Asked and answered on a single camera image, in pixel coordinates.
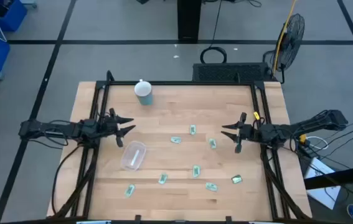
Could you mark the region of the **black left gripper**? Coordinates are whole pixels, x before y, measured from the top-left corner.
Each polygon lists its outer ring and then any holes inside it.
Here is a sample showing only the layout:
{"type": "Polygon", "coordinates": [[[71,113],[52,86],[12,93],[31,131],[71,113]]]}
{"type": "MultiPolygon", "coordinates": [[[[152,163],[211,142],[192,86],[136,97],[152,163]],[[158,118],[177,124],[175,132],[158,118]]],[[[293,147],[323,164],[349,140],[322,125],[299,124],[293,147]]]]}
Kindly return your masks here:
{"type": "Polygon", "coordinates": [[[107,136],[115,135],[117,146],[123,147],[122,138],[136,126],[131,125],[125,128],[120,128],[118,125],[129,123],[133,120],[133,118],[123,118],[121,116],[118,116],[115,113],[115,109],[110,108],[109,115],[105,115],[103,117],[103,121],[98,127],[98,133],[96,136],[98,138],[104,138],[107,136]]]}

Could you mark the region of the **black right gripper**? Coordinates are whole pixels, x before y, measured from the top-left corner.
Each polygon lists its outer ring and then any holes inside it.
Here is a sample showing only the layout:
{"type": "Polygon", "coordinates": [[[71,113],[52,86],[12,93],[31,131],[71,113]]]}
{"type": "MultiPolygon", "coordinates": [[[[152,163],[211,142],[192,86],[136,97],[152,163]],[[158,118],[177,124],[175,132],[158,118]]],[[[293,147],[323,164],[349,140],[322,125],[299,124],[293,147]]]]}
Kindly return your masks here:
{"type": "Polygon", "coordinates": [[[233,142],[235,142],[237,145],[235,147],[235,153],[241,153],[242,151],[242,141],[243,140],[253,140],[255,139],[255,125],[259,126],[262,123],[262,117],[260,117],[258,112],[254,112],[254,121],[253,124],[246,124],[246,119],[247,119],[247,114],[245,112],[242,112],[240,115],[239,120],[235,124],[228,124],[228,125],[223,125],[223,128],[226,129],[236,129],[238,131],[237,134],[232,134],[228,133],[225,131],[222,131],[222,134],[226,135],[228,138],[230,138],[233,142]]]}

